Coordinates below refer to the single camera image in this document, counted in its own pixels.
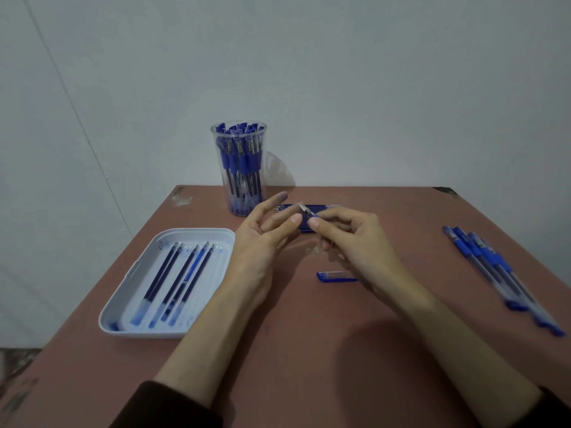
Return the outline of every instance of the pen holder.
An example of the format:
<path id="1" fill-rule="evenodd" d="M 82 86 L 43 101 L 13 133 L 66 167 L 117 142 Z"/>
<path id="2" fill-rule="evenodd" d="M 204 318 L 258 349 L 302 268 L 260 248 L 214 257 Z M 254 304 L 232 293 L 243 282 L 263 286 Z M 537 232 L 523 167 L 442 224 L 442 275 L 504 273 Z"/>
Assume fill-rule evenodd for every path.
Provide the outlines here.
<path id="1" fill-rule="evenodd" d="M 266 198 L 267 126 L 231 120 L 210 128 L 218 150 L 226 202 L 231 213 L 247 216 Z"/>

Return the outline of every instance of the white plastic tray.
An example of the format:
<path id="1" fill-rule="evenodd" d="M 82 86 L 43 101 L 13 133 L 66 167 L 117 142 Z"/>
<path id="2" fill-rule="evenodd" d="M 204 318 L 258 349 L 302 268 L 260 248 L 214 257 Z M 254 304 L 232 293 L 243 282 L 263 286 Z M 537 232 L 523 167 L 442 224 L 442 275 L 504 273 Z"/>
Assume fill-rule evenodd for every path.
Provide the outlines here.
<path id="1" fill-rule="evenodd" d="M 222 282 L 226 268 L 228 268 L 234 240 L 234 232 L 227 228 L 174 228 L 156 235 L 139 259 L 135 261 L 135 264 L 131 266 L 101 311 L 99 327 L 111 335 L 129 338 L 178 338 L 184 336 Z M 131 323 L 131 319 L 175 242 L 184 243 L 184 249 L 168 273 L 143 321 L 140 325 L 135 326 Z M 215 249 L 212 251 L 208 263 L 204 266 L 202 274 L 177 322 L 173 326 L 168 325 L 174 313 L 173 309 L 167 321 L 159 320 L 154 328 L 149 328 L 151 319 L 174 283 L 186 259 L 189 258 L 190 252 L 196 244 L 203 246 L 206 242 L 209 242 L 210 246 L 215 244 Z"/>

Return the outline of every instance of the tabletop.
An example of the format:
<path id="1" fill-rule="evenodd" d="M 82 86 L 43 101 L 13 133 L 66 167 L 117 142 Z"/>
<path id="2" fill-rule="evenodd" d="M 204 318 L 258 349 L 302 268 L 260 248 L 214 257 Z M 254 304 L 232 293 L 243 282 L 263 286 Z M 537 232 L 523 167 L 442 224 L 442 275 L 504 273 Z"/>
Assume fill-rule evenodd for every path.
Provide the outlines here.
<path id="1" fill-rule="evenodd" d="M 376 213 L 421 283 L 521 373 L 571 404 L 570 339 L 506 309 L 442 226 L 485 237 L 567 331 L 570 289 L 467 201 L 433 188 L 286 189 L 287 202 Z M 107 426 L 178 341 L 106 335 L 98 326 L 105 303 L 159 232 L 235 230 L 242 221 L 228 212 L 221 186 L 178 186 L 18 380 L 38 379 L 9 426 Z M 317 280 L 316 272 L 340 269 L 316 253 L 317 245 L 315 234 L 302 235 L 278 258 L 272 290 L 246 328 L 214 404 L 225 426 L 475 426 L 431 354 L 390 309 L 359 283 Z"/>

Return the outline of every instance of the fingernail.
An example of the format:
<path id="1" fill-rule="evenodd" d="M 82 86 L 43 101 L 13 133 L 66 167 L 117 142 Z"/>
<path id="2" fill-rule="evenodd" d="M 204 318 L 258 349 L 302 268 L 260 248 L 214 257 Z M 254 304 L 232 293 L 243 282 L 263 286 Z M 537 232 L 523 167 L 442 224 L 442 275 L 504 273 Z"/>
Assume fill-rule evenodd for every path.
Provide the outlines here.
<path id="1" fill-rule="evenodd" d="M 318 218 L 309 218 L 307 220 L 307 225 L 309 225 L 312 230 L 315 230 L 319 226 L 319 219 Z"/>
<path id="2" fill-rule="evenodd" d="M 295 215 L 291 215 L 289 220 L 295 224 L 302 223 L 302 215 L 301 213 L 296 213 Z"/>

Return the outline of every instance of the dark sleeve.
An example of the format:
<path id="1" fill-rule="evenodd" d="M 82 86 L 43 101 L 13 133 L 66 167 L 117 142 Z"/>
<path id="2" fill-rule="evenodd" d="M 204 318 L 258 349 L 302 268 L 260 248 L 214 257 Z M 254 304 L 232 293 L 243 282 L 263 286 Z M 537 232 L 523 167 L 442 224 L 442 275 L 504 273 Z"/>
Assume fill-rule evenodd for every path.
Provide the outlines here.
<path id="1" fill-rule="evenodd" d="M 222 418 L 167 386 L 141 383 L 110 428 L 222 428 Z"/>
<path id="2" fill-rule="evenodd" d="M 571 409 L 549 389 L 541 388 L 543 396 L 512 428 L 571 426 Z"/>

